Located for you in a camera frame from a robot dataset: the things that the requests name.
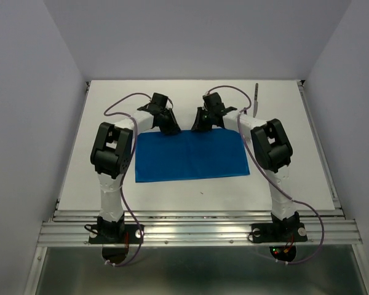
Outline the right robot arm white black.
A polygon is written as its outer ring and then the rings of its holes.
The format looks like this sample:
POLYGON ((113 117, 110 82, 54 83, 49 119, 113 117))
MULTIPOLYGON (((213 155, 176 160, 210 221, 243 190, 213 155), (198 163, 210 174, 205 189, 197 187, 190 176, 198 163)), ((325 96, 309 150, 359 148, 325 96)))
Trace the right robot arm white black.
POLYGON ((256 119, 233 107, 211 110, 198 107, 191 130, 206 132, 214 126, 240 134, 250 158, 269 184, 271 222, 251 224, 248 239, 253 243, 307 241, 304 224, 287 193, 293 149, 282 123, 277 119, 256 119))

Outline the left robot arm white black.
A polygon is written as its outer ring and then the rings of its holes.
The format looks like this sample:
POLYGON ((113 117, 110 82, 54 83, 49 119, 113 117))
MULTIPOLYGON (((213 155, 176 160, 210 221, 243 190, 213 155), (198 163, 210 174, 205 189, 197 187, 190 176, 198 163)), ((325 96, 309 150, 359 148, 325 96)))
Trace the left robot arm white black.
POLYGON ((165 135, 181 132, 172 108, 142 106, 133 115, 100 124, 90 155, 100 182, 101 208, 93 234, 110 242, 124 237, 122 206, 124 176, 130 166, 137 136, 157 127, 165 135))

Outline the blue cloth napkin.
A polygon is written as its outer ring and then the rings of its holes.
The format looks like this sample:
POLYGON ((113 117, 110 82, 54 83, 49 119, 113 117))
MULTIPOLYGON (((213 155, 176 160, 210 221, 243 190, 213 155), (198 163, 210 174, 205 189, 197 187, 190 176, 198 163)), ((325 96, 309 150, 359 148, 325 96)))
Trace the blue cloth napkin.
POLYGON ((135 181, 153 183, 247 176, 248 160, 240 135, 215 128, 173 136, 142 133, 135 151, 135 181))

